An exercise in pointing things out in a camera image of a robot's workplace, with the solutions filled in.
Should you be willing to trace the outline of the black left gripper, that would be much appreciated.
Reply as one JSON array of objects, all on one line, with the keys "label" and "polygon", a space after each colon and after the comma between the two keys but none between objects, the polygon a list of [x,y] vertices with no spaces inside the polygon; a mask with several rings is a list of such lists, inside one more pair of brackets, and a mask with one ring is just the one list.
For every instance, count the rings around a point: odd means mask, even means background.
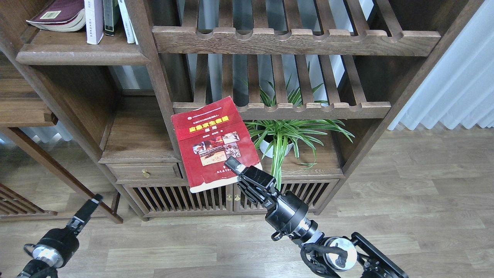
[{"label": "black left gripper", "polygon": [[80,246],[77,235],[88,223],[102,200],[101,194],[95,194],[83,204],[63,229],[51,229],[37,244],[25,244],[26,254],[47,263],[50,267],[64,267]]}]

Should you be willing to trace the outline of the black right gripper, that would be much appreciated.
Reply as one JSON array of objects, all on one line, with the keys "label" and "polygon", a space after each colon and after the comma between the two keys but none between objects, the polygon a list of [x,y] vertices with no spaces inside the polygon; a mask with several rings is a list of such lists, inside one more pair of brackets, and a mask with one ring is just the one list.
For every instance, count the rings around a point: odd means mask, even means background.
[{"label": "black right gripper", "polygon": [[267,209],[265,220],[276,230],[271,236],[273,241],[283,236],[297,245],[321,241],[323,233],[318,224],[306,216],[307,204],[290,191],[280,193],[273,176],[255,166],[247,167],[233,156],[225,165],[238,176],[239,188],[248,200]]}]

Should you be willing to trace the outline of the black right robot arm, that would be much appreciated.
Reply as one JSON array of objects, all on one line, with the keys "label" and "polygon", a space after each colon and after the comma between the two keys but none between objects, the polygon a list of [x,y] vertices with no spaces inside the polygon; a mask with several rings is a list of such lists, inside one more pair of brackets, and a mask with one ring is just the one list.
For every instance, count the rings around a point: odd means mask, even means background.
[{"label": "black right robot arm", "polygon": [[363,278],[406,278],[408,275],[360,233],[326,237],[314,220],[307,218],[308,206],[290,191],[281,193],[276,179],[254,166],[245,166],[229,157],[225,165],[239,177],[239,188],[252,203],[267,209],[265,220],[275,229],[271,238],[287,236],[299,246],[305,265],[316,275],[337,278],[356,263]]}]

